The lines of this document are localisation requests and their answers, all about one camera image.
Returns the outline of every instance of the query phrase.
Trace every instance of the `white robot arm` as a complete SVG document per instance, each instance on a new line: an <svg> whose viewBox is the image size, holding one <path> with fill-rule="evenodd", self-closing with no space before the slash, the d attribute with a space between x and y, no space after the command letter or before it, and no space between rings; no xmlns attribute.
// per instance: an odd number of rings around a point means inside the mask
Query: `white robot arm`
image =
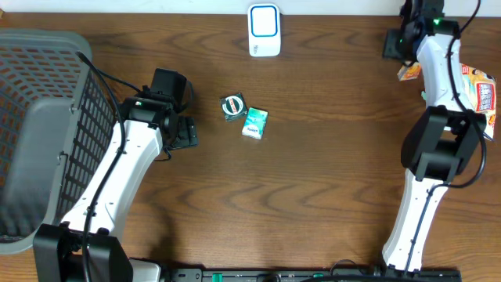
<svg viewBox="0 0 501 282"><path fill-rule="evenodd" d="M462 172L478 141L484 142L481 135L485 129L485 116L473 114L464 92L459 26L445 21L440 27L442 20L431 17L443 16L436 13L443 9L443 2L442 5L428 3L428 11L416 10L409 3L402 7L402 29L388 32L384 53L400 60L415 57L421 64L426 89L427 113L402 147L402 164L407 168L405 190L394 229L383 248L386 267L405 274L421 270L424 243L434 213L452 178ZM397 46L397 52L391 45ZM454 141L441 140L444 130L458 137Z"/></svg>
<svg viewBox="0 0 501 282"><path fill-rule="evenodd" d="M125 121L126 144L124 154L111 172L103 191L99 195L95 216L91 221L90 233L105 228L119 240L125 228L125 220L132 200L146 170L162 151L162 135L159 128L151 128L141 121ZM87 207L96 193L98 185L117 154L121 141L120 125L114 126L110 146L85 192L73 208L65 214L62 222L72 230L83 231Z"/></svg>

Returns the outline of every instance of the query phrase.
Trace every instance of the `wooden table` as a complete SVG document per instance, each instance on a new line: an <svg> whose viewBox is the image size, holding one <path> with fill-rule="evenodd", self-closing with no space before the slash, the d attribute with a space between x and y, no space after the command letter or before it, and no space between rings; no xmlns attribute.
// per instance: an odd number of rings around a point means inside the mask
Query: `wooden table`
<svg viewBox="0 0 501 282"><path fill-rule="evenodd" d="M377 262L404 185L400 148L424 111L422 80L398 82L381 59L393 17L283 16L282 52L248 54L245 16L14 14L2 27L82 34L104 71L149 84L156 67L193 82L200 145L146 173L128 217L128 255L209 268ZM501 78L501 20L463 35L463 63ZM111 83L120 97L130 89ZM263 140L226 123L219 98L242 92L269 112ZM496 135L501 134L501 127ZM478 155L457 182L477 169ZM501 148L485 174L438 209L424 265L464 281L501 279ZM0 257L0 280L35 280L33 254Z"/></svg>

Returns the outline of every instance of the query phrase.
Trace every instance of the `black cable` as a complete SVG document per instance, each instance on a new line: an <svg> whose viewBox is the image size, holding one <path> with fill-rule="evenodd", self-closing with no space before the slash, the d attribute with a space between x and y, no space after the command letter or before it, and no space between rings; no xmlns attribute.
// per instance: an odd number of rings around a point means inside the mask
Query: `black cable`
<svg viewBox="0 0 501 282"><path fill-rule="evenodd" d="M462 34L463 31L467 29L467 27L471 24L471 22L473 21L473 19L477 16L478 10L480 9L480 4L481 4L481 0L478 0L478 2L477 2L477 8L475 9L475 12L470 17L470 19L463 25L463 27L461 27L460 34Z"/></svg>
<svg viewBox="0 0 501 282"><path fill-rule="evenodd" d="M415 63L416 63L416 61L412 61L412 62L410 62L410 63L406 63L406 62L404 61L404 62L402 62L402 65L403 65L404 67L412 67Z"/></svg>
<svg viewBox="0 0 501 282"><path fill-rule="evenodd" d="M487 145L485 144L484 133L482 130L480 130L480 126L478 126L474 112L472 110L468 110L460 100L460 94L457 92L456 83L454 82L454 73L452 72L452 58L451 58L452 47L454 46L454 42L457 39L461 38L461 33L468 27L468 25L470 25L470 23L476 17L478 10L480 9L480 5L481 5L481 0L478 0L477 8L475 9L473 15L464 24L464 26L461 27L460 31L457 34L454 34L454 36L452 37L451 43L449 44L449 48L447 50L447 68L448 68L448 72L449 72L449 80L450 80L451 87L452 87L452 94L454 95L454 100L460 106L461 110L466 114L469 122L473 125L475 132L478 135L478 139L480 141L480 148L481 148L480 165L478 166L477 173L475 173L475 175L470 180L466 181L463 184L450 184L450 183L445 184L445 183L443 183L443 184L438 184L438 185L432 186L430 188L430 190L427 191L428 196L426 198L426 202L424 203L424 207L423 207L423 211L421 212L420 220L417 223L417 228L416 228L416 232L414 233L414 238L411 241L409 257L407 258L407 263L405 264L404 276L409 271L410 262L411 262L412 257L413 257L414 247L416 246L417 236L420 232L421 225L422 225L423 220L424 220L424 215L426 213L428 205L430 204L431 197L433 197L433 192L435 191L435 189L437 189L439 187L448 187L448 188L468 187L468 186L472 185L473 183L475 183L480 178L480 176L482 175L482 173L484 172L484 169L485 169L485 162L487 161Z"/></svg>
<svg viewBox="0 0 501 282"><path fill-rule="evenodd" d="M351 259L342 259L342 260L340 260L340 261L338 261L338 262L334 263L334 265L333 265L333 266L330 268L330 270L329 270L329 275L331 275L331 276L332 276L332 275L333 275L333 271L336 269L336 266L340 265L341 263L345 263L345 262L350 262L352 265L354 265L354 266L357 268L357 270L360 272L360 274L362 274L362 275L364 274L364 273L360 270L359 265L358 265L358 264L356 264L356 262L352 261Z"/></svg>
<svg viewBox="0 0 501 282"><path fill-rule="evenodd" d="M323 282L323 281L387 281L387 282L424 282L423 280L409 279L402 277L375 277L370 275L333 275L328 277L314 277L302 282Z"/></svg>
<svg viewBox="0 0 501 282"><path fill-rule="evenodd" d="M111 101L113 102L114 108L117 113L117 120L118 123L120 124L120 133L121 133L121 141L120 141L120 146L118 147L117 154L115 155L115 158L111 162L110 167L106 171L106 174L103 176L103 180L101 180L101 183L97 187L96 192L94 193L94 196L92 197L91 204L87 207L87 215L85 216L85 223L84 223L84 231L82 234L82 239L81 239L81 246L82 246L82 261L83 261L83 266L84 266L84 277L85 281L87 282L92 282L91 278L91 270L90 270L90 265L89 265L89 259L88 259L88 232L92 220L92 216L94 215L94 211L96 209L96 203L97 200L99 199L99 195L101 194L101 191L103 191L103 187L106 184L106 181L110 177L111 172L113 171L115 165L117 164L118 160L120 159L120 156L124 152L125 148L125 126L124 126L124 120L122 119L122 116L120 115L120 109L118 106L118 101L117 97L113 94L111 91L109 85L106 83L104 80L103 76L100 74L100 72L94 67L94 65L91 63L90 60L84 55L84 53L77 51L76 55L80 60L85 63L91 71L99 78L99 80L106 86L106 90L110 94Z"/></svg>
<svg viewBox="0 0 501 282"><path fill-rule="evenodd" d="M99 72L102 76L104 76L104 77L106 77L106 78L109 78L109 79L111 79L112 81L116 81L116 82L118 82L118 83L121 83L121 84L123 84L123 85L126 85L126 86L128 86L128 87L130 87L130 88L134 89L137 93L140 93L140 92L141 92L141 89L139 89L139 88L135 87L135 86L134 86L133 84L131 84L131 83L128 83L128 82L126 82L126 81L123 81L123 80L121 80L120 78L115 78L113 75L111 75L111 74L107 74L107 73L105 73L104 71L102 71L102 70L100 70L100 69L98 69L98 68L96 68L96 70L97 70L97 71L98 71L98 72Z"/></svg>
<svg viewBox="0 0 501 282"><path fill-rule="evenodd" d="M172 159L171 151L167 147L164 147L162 150L167 154L167 158L154 161L170 161Z"/></svg>

